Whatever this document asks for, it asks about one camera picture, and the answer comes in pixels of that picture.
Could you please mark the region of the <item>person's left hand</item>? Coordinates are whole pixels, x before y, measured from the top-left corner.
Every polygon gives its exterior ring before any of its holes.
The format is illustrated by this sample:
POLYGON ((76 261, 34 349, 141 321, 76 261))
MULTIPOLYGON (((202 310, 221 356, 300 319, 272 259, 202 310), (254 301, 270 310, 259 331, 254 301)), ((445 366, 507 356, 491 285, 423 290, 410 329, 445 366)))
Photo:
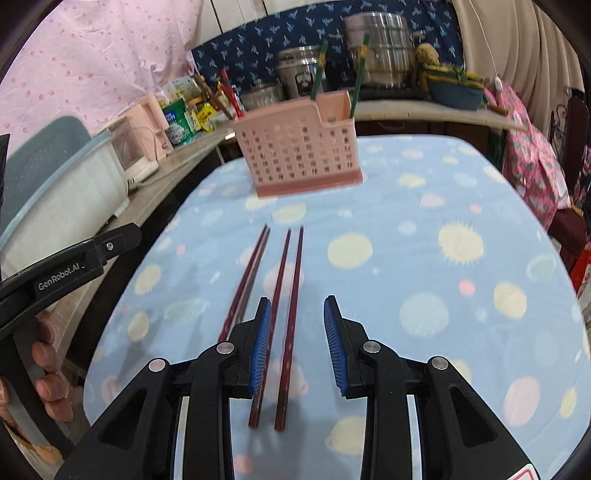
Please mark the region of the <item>person's left hand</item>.
POLYGON ((53 342, 53 329, 37 318, 1 341, 1 422, 17 446, 56 467, 72 446, 74 411, 53 342))

